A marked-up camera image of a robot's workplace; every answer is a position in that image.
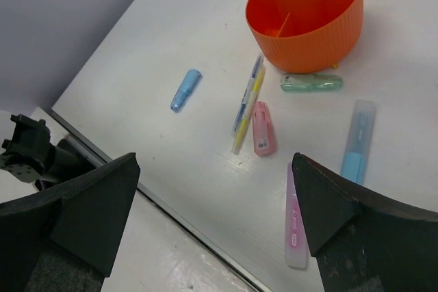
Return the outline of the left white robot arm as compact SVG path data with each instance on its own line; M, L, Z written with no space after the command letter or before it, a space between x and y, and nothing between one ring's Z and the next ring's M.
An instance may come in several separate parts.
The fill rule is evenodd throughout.
M65 137L52 144L45 120L1 112L1 169L19 181L42 191L95 168Z

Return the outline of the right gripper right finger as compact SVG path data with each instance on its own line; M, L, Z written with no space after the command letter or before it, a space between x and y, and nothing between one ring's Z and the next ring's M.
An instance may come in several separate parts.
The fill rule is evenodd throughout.
M349 181L299 152L292 172L325 291L436 291L437 213Z

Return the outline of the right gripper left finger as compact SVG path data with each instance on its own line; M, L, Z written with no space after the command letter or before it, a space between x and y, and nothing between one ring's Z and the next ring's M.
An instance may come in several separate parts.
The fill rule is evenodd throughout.
M2 291L100 291L140 177L135 153L1 203Z

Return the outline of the yellow thin highlighter pen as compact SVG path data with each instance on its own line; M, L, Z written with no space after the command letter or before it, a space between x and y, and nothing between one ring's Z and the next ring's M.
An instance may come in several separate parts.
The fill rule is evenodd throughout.
M265 73L266 73L266 67L264 65L261 65L257 77L255 79L255 84L253 86L253 89L250 92L248 104L246 106L246 109L244 110L244 114L242 116L242 120L240 122L239 128L234 136L235 139L231 151L235 155L238 155L240 153L240 149L246 137L250 118L253 113L253 107L259 96L259 92L264 80Z

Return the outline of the blue white pen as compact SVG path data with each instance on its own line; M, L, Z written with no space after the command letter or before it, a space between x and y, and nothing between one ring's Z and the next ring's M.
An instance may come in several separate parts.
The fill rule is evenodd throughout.
M257 77L257 74L259 72L259 69L260 69L261 65L263 64L264 58L265 58L265 56L264 56L264 54L262 52L260 52L258 54L258 56L257 56L257 59L255 61L253 69L251 71L248 83L246 85L246 89L244 91L244 95L243 95L242 100L240 102L240 106L239 106L239 109L237 111L237 115L235 117L235 122L233 124L233 129L232 129L232 136L235 136L235 134L237 133L237 130L238 130L239 125L240 125L240 122L242 120L242 116L244 114L244 110L246 109L246 106L248 104L250 92L253 89L253 86L255 84L255 79Z

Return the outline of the pink translucent correction tape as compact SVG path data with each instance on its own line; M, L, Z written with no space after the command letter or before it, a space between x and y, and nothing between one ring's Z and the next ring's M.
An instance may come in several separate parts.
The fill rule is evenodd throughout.
M273 155L276 152L276 138L268 106L256 101L252 117L253 146L260 157Z

